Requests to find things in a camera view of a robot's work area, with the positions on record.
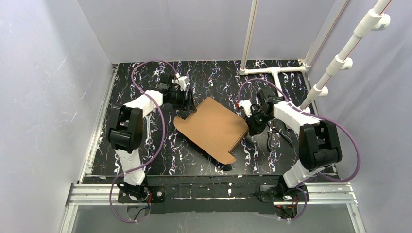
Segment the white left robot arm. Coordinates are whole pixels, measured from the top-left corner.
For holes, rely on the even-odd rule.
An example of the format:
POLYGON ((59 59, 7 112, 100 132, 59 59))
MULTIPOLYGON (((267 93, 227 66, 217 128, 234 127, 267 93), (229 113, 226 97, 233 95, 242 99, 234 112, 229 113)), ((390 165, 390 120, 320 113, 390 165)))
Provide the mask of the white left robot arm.
POLYGON ((143 119, 163 104, 176 110, 196 112, 193 91, 188 76, 162 74, 153 90, 143 91, 137 99, 112 107, 109 114, 107 139, 119 156, 124 182, 141 185, 145 172, 138 148, 143 138, 143 119))

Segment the brown cardboard box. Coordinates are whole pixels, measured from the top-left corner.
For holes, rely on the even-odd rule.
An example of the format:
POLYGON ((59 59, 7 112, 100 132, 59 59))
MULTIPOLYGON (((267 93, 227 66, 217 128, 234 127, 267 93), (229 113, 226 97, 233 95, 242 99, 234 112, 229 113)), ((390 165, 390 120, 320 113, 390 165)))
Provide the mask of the brown cardboard box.
POLYGON ((207 97, 187 118, 175 117, 175 128, 223 165, 236 162, 233 150, 248 133, 242 117, 207 97))

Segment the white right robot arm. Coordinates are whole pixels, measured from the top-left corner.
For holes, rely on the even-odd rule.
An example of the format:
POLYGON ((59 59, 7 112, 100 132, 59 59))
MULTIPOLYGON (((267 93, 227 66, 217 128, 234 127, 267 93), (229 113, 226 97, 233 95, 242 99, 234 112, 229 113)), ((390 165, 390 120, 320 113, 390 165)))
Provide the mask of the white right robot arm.
POLYGON ((275 96, 270 89, 260 90, 257 98, 257 104, 249 100, 238 101, 238 107, 245 113, 250 136, 262 133, 274 119, 282 121, 298 136, 299 159, 279 178, 279 191, 295 189, 326 167, 341 161, 337 127, 333 123, 308 116, 291 101, 275 96))

